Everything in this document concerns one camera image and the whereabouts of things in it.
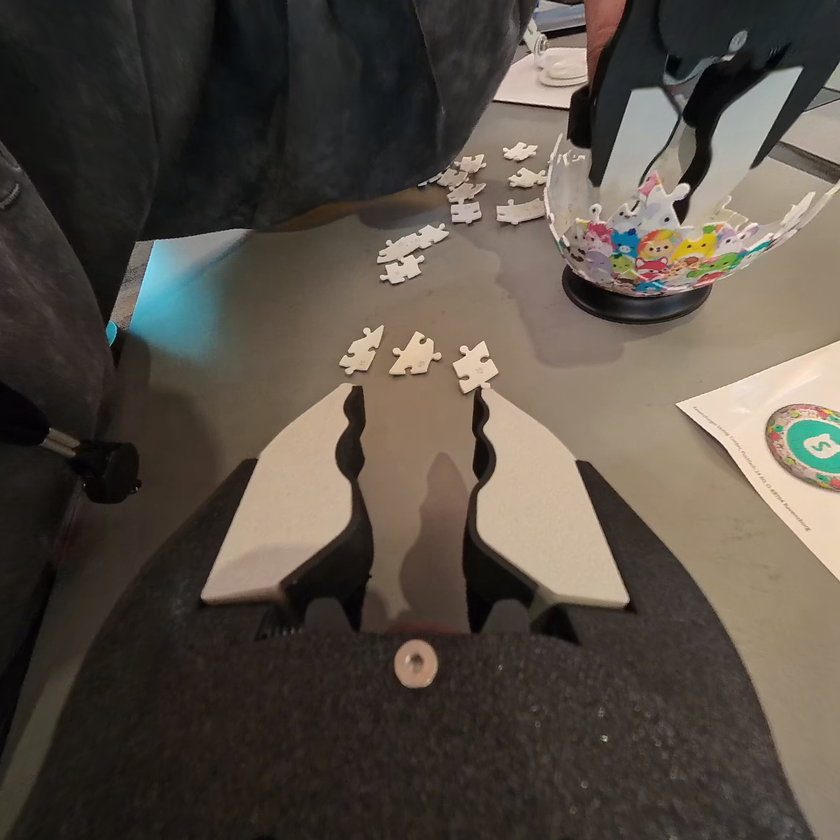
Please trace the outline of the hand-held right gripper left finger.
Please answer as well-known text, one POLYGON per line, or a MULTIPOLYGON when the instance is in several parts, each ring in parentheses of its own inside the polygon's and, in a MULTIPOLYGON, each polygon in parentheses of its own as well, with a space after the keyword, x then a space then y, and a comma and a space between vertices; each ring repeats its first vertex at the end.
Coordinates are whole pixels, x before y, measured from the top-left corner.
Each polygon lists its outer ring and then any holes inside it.
POLYGON ((304 613, 353 602, 370 578, 371 520, 360 487, 364 390, 341 384, 257 458, 206 578, 206 605, 273 602, 304 613))

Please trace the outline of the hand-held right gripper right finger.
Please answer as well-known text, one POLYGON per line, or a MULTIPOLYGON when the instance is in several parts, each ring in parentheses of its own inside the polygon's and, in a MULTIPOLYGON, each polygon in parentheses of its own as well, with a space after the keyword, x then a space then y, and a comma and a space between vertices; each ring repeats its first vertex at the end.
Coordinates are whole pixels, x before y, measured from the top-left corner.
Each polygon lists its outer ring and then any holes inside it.
POLYGON ((578 461, 546 426, 490 388, 475 395, 464 576, 476 608, 515 600, 622 610, 631 598, 578 461))

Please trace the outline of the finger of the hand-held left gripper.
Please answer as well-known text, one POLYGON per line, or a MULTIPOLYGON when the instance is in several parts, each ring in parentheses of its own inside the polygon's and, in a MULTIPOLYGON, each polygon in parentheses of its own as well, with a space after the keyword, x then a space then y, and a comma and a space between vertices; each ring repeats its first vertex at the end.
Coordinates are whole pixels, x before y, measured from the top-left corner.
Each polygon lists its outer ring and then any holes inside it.
POLYGON ((681 123, 680 106, 668 87, 631 91, 606 167, 606 192, 630 197, 668 148, 681 123))
POLYGON ((686 127, 679 182, 689 187, 678 200, 681 223, 708 220, 755 166, 802 72, 801 62, 756 69, 747 60, 702 60, 678 80, 686 127))

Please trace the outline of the half-built colourful puzzle ball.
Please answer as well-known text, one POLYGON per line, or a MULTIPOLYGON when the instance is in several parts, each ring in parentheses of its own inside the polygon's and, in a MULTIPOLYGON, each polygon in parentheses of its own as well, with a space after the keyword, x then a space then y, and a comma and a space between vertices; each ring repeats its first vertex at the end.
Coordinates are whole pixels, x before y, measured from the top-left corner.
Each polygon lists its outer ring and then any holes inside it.
POLYGON ((668 191, 656 171, 607 213, 592 193, 589 163, 588 150, 559 135, 543 188, 549 229, 573 273, 598 291, 631 299, 667 298, 711 286, 781 247, 838 192, 838 184, 819 199, 809 192, 770 224, 751 222, 730 209, 727 196, 708 220, 691 226, 676 215, 686 188, 668 191))

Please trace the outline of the white curved jigsaw piece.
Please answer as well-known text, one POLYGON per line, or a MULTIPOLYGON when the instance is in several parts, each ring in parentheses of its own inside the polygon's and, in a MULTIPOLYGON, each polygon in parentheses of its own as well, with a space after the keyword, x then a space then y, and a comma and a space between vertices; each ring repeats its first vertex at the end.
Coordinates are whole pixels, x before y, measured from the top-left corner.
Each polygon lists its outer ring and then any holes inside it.
POLYGON ((428 372, 431 363, 441 361, 442 354, 435 350, 434 341, 415 331, 405 348, 394 348, 395 356, 388 373, 390 376, 420 375, 428 372))
POLYGON ((487 342, 482 340, 473 346, 466 344, 458 348, 459 356, 452 363, 458 388, 464 395, 476 390, 490 388, 490 381, 499 373, 492 360, 487 342))
POLYGON ((363 328, 362 336, 352 342, 339 362, 339 367, 344 370, 346 375, 367 372, 370 369, 382 341, 383 333, 383 324, 375 329, 363 328))

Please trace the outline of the black round ball stand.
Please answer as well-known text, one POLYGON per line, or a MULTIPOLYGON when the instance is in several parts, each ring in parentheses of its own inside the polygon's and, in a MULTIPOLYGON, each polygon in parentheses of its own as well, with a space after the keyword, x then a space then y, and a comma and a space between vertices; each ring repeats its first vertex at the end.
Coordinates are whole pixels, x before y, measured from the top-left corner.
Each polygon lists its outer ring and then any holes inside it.
POLYGON ((632 325, 684 318, 699 309, 712 292, 712 286, 706 286, 665 296, 625 295, 591 283, 570 267, 563 270, 562 286, 568 299, 584 312, 601 320, 632 325))

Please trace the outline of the scattered pile of puzzle pieces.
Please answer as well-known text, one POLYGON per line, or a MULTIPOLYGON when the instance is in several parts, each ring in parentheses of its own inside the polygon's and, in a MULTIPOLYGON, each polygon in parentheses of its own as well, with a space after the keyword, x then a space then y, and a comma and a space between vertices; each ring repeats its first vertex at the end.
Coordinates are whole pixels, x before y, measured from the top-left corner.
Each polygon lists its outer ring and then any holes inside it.
MULTIPOLYGON (((519 168, 509 175, 510 188, 534 193, 538 187, 548 183, 548 168, 533 170, 525 164, 538 152, 535 143, 518 142, 510 148, 502 149, 505 161, 519 164, 519 168)), ((471 226, 484 216, 479 196, 487 187, 485 182, 476 181, 487 167, 483 154, 464 155, 454 161, 445 170, 438 172, 418 187, 437 186, 445 190, 449 209, 449 225, 446 223, 426 224, 418 230, 398 239, 387 240, 379 251, 376 263, 381 268, 380 282, 396 286, 418 277, 422 273, 421 265, 425 260, 424 252, 441 244, 451 233, 453 226, 471 226)))

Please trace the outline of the person's left hand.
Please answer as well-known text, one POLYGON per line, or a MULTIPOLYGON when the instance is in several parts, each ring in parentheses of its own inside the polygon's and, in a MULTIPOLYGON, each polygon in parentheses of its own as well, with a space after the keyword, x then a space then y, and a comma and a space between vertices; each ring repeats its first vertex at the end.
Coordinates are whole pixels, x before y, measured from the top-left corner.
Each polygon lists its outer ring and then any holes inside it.
POLYGON ((588 83, 595 78, 601 53, 620 24, 626 1, 583 1, 588 83))

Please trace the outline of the white round object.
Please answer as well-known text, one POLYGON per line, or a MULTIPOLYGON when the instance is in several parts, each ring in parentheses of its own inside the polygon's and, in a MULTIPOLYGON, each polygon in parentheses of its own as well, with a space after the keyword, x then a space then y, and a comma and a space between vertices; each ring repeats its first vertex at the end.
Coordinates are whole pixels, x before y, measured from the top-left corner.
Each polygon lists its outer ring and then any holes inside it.
POLYGON ((570 88, 587 81, 585 47, 551 47, 545 34, 538 32, 532 56, 539 82, 548 88, 570 88))

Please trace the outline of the black knob with metal rods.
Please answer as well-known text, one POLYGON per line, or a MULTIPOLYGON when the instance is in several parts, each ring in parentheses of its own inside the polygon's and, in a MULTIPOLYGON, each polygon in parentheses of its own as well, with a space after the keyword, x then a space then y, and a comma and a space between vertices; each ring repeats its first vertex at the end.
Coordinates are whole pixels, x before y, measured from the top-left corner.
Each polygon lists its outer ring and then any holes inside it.
POLYGON ((140 455, 131 443, 77 440, 51 427, 38 446, 65 459, 93 503, 120 504, 142 487, 140 455))

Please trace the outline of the white printed instruction leaflet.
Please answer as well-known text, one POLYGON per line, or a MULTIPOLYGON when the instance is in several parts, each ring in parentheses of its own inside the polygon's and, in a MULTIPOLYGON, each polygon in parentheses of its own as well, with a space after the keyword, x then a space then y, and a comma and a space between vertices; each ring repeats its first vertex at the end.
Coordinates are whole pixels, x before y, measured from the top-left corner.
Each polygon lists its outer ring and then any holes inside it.
POLYGON ((839 342, 677 404, 839 578, 839 342))

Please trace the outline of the person's dark grey sweatshirt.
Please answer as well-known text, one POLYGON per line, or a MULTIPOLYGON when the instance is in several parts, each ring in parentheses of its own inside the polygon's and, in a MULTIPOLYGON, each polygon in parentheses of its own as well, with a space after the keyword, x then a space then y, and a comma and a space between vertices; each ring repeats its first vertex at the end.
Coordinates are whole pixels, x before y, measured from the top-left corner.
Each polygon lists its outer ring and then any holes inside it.
POLYGON ((92 439, 137 243, 425 180, 465 146, 534 6, 2 2, 2 384, 92 439))

